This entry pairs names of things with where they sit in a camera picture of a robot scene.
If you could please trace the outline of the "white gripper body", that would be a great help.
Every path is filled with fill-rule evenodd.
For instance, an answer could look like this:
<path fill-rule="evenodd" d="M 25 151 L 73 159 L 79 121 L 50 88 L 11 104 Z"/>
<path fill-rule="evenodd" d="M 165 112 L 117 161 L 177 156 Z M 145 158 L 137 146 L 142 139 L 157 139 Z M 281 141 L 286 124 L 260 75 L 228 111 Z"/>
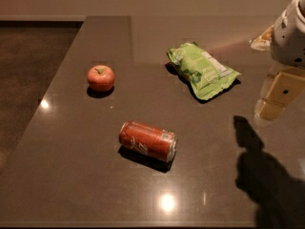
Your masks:
<path fill-rule="evenodd" d="M 305 67 L 305 0 L 292 0 L 276 19 L 271 55 L 284 65 Z"/>

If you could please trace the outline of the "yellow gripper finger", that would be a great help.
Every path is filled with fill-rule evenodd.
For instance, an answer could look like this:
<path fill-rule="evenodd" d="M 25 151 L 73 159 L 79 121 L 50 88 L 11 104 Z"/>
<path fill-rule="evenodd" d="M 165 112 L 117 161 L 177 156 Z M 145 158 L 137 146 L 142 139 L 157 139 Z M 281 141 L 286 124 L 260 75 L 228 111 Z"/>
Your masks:
<path fill-rule="evenodd" d="M 286 68 L 269 74 L 254 108 L 254 123 L 270 125 L 305 90 L 305 70 Z"/>
<path fill-rule="evenodd" d="M 257 38 L 253 39 L 250 46 L 253 50 L 265 52 L 271 47 L 272 42 L 272 32 L 274 30 L 273 26 L 270 26 L 263 33 L 261 33 Z"/>

